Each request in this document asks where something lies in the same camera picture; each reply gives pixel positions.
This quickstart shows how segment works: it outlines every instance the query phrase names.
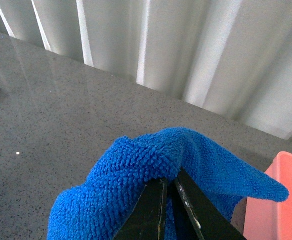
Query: speckled countertop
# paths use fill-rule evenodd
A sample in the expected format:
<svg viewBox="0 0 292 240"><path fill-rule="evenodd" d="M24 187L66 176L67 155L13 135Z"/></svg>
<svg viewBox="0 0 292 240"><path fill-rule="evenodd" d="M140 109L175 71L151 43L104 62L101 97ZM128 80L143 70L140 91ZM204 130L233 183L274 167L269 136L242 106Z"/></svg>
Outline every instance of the speckled countertop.
<svg viewBox="0 0 292 240"><path fill-rule="evenodd" d="M118 137L184 126L264 171L292 143L0 33L0 240L44 239L57 195ZM242 232L245 201L232 223Z"/></svg>

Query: microfiber cloth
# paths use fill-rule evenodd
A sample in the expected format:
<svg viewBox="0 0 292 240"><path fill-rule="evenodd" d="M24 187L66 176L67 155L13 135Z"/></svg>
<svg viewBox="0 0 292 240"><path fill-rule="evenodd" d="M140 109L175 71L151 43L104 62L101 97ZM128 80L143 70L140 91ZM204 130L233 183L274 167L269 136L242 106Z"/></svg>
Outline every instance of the microfiber cloth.
<svg viewBox="0 0 292 240"><path fill-rule="evenodd" d="M282 202L288 190L207 137L167 128L135 139L117 139L86 181L62 192L49 216L48 240L110 240L132 212L151 179L173 181L183 167L228 220L245 197ZM165 239L176 239L167 200Z"/></svg>

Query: quartz countertop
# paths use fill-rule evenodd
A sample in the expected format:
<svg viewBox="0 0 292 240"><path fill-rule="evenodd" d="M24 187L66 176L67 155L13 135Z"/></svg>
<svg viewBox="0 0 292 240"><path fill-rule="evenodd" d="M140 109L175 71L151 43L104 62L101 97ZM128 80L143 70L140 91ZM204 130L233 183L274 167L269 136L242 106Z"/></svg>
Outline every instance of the quartz countertop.
<svg viewBox="0 0 292 240"><path fill-rule="evenodd" d="M0 240L45 239L57 195L121 136L194 129L265 171L292 143L0 33ZM245 201L232 224L243 232Z"/></svg>

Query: blue microfiber cloth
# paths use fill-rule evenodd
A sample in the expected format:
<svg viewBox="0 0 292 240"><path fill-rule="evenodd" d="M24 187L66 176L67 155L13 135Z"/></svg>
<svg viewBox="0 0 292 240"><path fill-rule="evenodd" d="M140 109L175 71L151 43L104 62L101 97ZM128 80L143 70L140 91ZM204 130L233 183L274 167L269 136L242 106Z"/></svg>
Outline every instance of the blue microfiber cloth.
<svg viewBox="0 0 292 240"><path fill-rule="evenodd" d="M174 180L184 167L230 221L245 197L282 202L288 190L207 137L187 128L167 128L135 139L121 137L92 168L86 182L62 192L48 223L48 240L110 240L138 201L145 182ZM176 239L167 201L165 239Z"/></svg>

